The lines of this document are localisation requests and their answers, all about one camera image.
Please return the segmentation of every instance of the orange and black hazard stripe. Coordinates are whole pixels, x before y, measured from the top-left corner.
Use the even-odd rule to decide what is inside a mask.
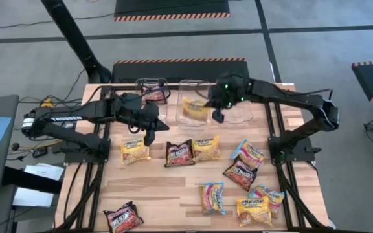
[[[118,63],[164,63],[164,62],[212,62],[212,61],[245,61],[245,58],[192,58],[192,59],[156,59],[156,60],[117,60]]]
[[[197,13],[197,14],[162,14],[152,16],[118,16],[115,21],[142,21],[142,20],[164,20],[164,19],[208,19],[230,17],[230,13]]]
[[[359,68],[360,67],[366,67],[373,65],[373,61],[364,61],[364,62],[355,62],[351,64],[352,70],[355,72],[355,75],[357,76],[359,83],[361,85],[364,85],[363,87],[365,94],[367,94],[368,99],[371,103],[373,103],[373,92],[369,91],[366,84],[362,84],[361,81],[364,79],[364,77],[359,74]]]

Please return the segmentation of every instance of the wooden table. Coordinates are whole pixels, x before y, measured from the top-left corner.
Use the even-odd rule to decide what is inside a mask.
[[[278,84],[284,89],[295,90],[293,84]],[[83,102],[91,96],[98,85],[87,85]],[[100,91],[93,100],[98,99]],[[120,144],[129,139],[143,137],[142,134],[132,135],[128,127],[121,123],[111,125],[110,138],[112,141],[109,161],[104,166],[103,179],[98,200],[95,231],[108,231],[107,221],[103,210],[117,210],[124,203],[133,201],[138,208],[139,215],[144,224],[137,227],[136,231],[169,231],[169,230],[286,230],[286,220],[283,209],[279,218],[273,220],[273,227],[263,224],[239,227],[236,213],[236,199],[247,197],[248,192],[236,183],[222,175],[223,171],[232,164],[230,156],[243,139],[248,139],[251,144],[262,150],[266,155],[264,164],[258,171],[258,176],[251,188],[264,184],[270,189],[279,190],[276,168],[271,165],[270,154],[267,147],[269,128],[267,125],[266,111],[262,104],[251,104],[253,119],[249,126],[243,129],[220,129],[211,124],[205,131],[181,130],[175,120],[177,104],[177,91],[172,92],[168,100],[168,116],[166,123],[170,131],[157,132],[156,140],[150,147],[149,161],[138,161],[128,166],[120,163]],[[286,129],[295,129],[303,124],[300,109],[281,106]],[[77,131],[92,133],[93,124],[79,122]],[[184,142],[187,139],[204,139],[214,135],[220,136],[220,150],[223,159],[197,163],[195,166],[164,168],[166,141],[174,143]],[[317,219],[328,223],[321,187],[316,171],[306,162],[294,162],[295,176],[299,186],[299,193],[311,212]],[[56,223],[63,223],[65,198],[69,190],[71,179],[76,171],[77,164],[71,164],[65,171],[62,192],[56,211]],[[82,194],[86,165],[82,165],[76,176],[76,181],[71,190],[67,207],[67,215],[73,210]],[[227,213],[203,216],[201,212],[201,199],[197,183],[224,181],[223,193],[224,207]],[[293,224],[297,225],[294,203],[289,198]],[[86,227],[89,220],[91,200],[87,202],[84,215]]]

